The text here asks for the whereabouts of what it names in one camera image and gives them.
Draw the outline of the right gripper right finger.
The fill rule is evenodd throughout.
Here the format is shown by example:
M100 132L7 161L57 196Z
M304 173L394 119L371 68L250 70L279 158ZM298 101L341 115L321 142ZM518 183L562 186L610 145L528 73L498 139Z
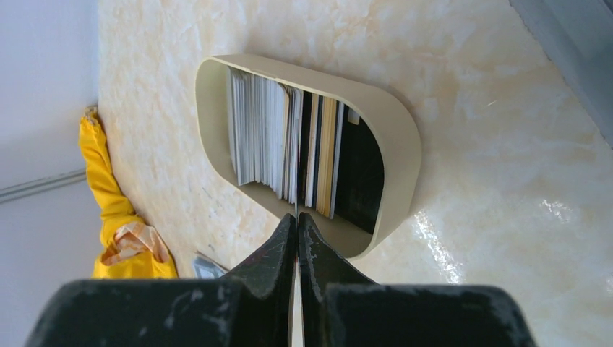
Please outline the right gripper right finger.
M364 321L349 286L374 281L324 240L309 213L299 215L297 231L304 345L348 346Z

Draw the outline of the black credit card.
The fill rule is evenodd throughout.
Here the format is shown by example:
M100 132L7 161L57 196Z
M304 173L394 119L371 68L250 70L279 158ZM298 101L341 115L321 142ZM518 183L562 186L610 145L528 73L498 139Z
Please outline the black credit card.
M300 179L301 179L301 174L300 174L300 157L301 157L301 140L300 140L300 136L301 136L301 118L302 118L302 111L303 111L303 99L304 99L304 92L301 91L300 89L296 90L296 116L295 116L295 135L294 135L294 139L295 139L295 143L296 143L296 154L295 154L295 199L294 199L294 206L295 206L295 216L296 219L299 218L299 200L300 200Z

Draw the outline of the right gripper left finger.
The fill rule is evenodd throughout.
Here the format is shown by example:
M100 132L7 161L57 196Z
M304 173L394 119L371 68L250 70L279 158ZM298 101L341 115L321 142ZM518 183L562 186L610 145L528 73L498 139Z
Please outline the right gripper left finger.
M229 346L289 345L297 244L296 218L284 215L270 238L222 277Z

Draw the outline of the clear plastic card holder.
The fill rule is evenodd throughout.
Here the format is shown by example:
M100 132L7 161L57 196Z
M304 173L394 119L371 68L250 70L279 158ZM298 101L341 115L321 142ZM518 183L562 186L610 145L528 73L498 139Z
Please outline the clear plastic card holder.
M212 280L224 276L228 269L202 253L196 253L192 262L196 278Z

